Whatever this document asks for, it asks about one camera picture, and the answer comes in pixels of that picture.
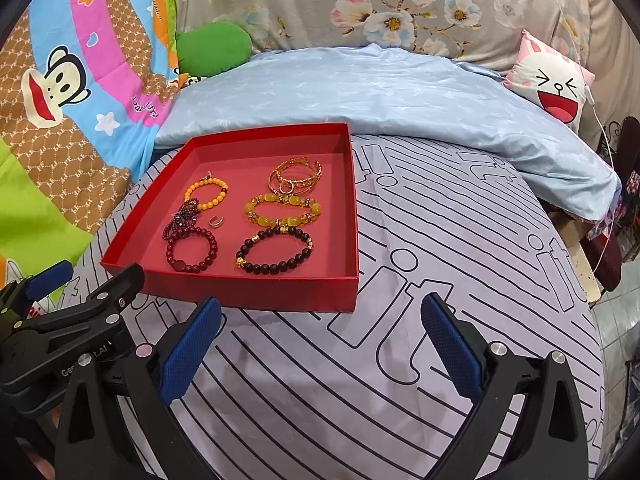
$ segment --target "yellow beaded bracelet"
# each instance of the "yellow beaded bracelet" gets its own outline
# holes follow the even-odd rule
[[[281,204],[296,205],[300,207],[308,207],[311,209],[302,216],[290,216],[288,218],[267,218],[266,216],[260,216],[254,211],[255,207],[262,202],[275,202]],[[285,195],[280,193],[267,193],[265,195],[258,195],[249,200],[249,203],[244,206],[244,212],[251,222],[258,224],[261,227],[276,227],[289,226],[297,227],[300,224],[310,224],[314,222],[322,213],[320,204],[313,198],[300,198],[297,195]]]
[[[226,184],[224,180],[220,180],[219,178],[213,178],[210,173],[207,173],[207,176],[200,179],[197,182],[194,182],[187,191],[184,192],[184,201],[187,202],[191,198],[191,193],[193,193],[196,189],[202,186],[206,186],[207,184],[215,184],[216,186],[220,186],[222,190],[211,202],[200,202],[198,204],[198,209],[200,211],[205,211],[207,209],[211,209],[212,207],[217,206],[220,202],[225,199],[226,192],[229,191],[229,186]]]

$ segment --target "pink pillow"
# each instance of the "pink pillow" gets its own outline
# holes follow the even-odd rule
[[[518,59],[502,84],[578,133],[587,101],[584,86],[594,79],[587,69],[580,70],[575,61],[523,30]]]

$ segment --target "green pillow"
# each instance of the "green pillow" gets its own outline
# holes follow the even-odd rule
[[[176,48],[181,73],[211,77],[248,61],[251,37],[235,23],[213,22],[179,34]]]

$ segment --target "red box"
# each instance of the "red box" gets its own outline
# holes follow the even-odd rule
[[[247,219],[244,205],[252,197],[269,192],[267,179],[271,170],[294,156],[308,156],[312,162],[319,160],[322,164],[320,181],[305,195],[322,207],[320,218],[304,226],[314,241],[313,254],[295,270],[276,276],[247,274],[236,266],[236,253],[244,240],[261,227]],[[208,171],[229,186],[224,201],[201,212],[196,223],[215,234],[218,257],[199,274],[176,272],[166,261],[162,231],[184,200],[184,191]],[[219,191],[215,185],[204,186],[192,196],[201,202],[209,201]],[[256,207],[256,212],[271,218],[306,211],[274,203]],[[225,218],[218,229],[208,225],[214,215]],[[303,247],[300,240],[291,236],[267,238],[251,249],[247,259],[277,264]],[[197,263],[207,248],[204,238],[192,236],[176,244],[175,258],[187,264]],[[353,312],[359,278],[358,228],[348,126],[296,124],[189,140],[140,198],[100,263],[116,274],[133,262],[145,270],[143,292],[147,294],[185,301],[213,296],[225,306],[259,310]]]

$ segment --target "colorful blanket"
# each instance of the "colorful blanket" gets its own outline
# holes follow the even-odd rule
[[[148,167],[186,78],[166,9],[33,0],[12,31],[0,52],[0,287],[75,263]]]

